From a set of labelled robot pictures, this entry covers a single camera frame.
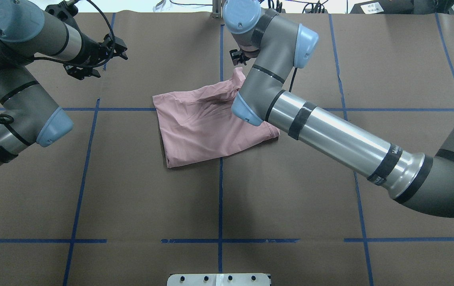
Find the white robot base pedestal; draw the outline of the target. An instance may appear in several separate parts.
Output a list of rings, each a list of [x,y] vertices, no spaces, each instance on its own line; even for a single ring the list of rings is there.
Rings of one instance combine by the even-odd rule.
[[[167,286],[271,286],[266,273],[196,273],[172,274]]]

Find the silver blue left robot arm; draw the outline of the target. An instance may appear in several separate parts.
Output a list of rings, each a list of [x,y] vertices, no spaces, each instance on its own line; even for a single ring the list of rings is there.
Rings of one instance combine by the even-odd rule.
[[[36,143],[47,147],[73,128],[64,109],[27,70],[36,60],[62,64],[78,80],[100,78],[110,59],[127,60],[127,46],[108,34],[97,42],[78,27],[75,0],[40,9],[29,0],[0,0],[0,166]]]

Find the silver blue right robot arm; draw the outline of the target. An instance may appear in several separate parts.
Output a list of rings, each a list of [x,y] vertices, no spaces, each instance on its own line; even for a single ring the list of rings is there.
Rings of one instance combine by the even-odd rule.
[[[419,213],[454,218],[454,129],[434,157],[409,153],[283,89],[293,68],[307,65],[318,34],[263,9],[257,0],[227,0],[223,19],[240,50],[234,65],[255,58],[232,112],[260,126],[268,122],[388,191]]]

